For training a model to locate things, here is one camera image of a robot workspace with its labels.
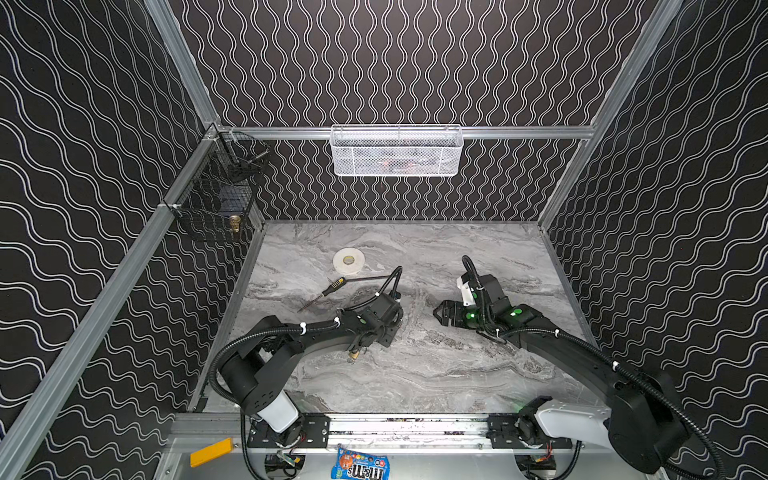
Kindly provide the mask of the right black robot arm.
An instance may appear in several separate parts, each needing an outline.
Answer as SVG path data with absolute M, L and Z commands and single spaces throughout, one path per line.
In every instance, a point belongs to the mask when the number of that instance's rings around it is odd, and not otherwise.
M 644 474 L 663 469 L 686 479 L 697 473 L 672 463 L 672 456 L 690 439 L 697 439 L 712 462 L 701 478 L 721 479 L 724 462 L 715 443 L 687 415 L 671 378 L 663 371 L 644 371 L 613 359 L 589 342 L 555 325 L 539 310 L 511 304 L 499 281 L 479 274 L 473 260 L 463 256 L 464 273 L 457 286 L 462 298 L 445 300 L 433 311 L 444 326 L 472 330 L 497 344 L 533 353 L 571 376 L 594 393 L 607 408 L 596 410 L 540 396 L 518 414 L 519 439 L 543 444 L 569 438 L 611 449 L 626 464 Z

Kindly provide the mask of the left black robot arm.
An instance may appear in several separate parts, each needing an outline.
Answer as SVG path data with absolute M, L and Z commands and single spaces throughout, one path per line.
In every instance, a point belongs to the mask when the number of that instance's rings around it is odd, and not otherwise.
M 327 321 L 262 318 L 216 352 L 208 384 L 244 417 L 261 419 L 276 434 L 294 432 L 301 427 L 302 414 L 285 386 L 298 364 L 314 354 L 355 356 L 375 344 L 390 347 L 404 319 L 398 291 L 402 273 L 403 268 L 396 267 L 370 298 L 337 310 Z

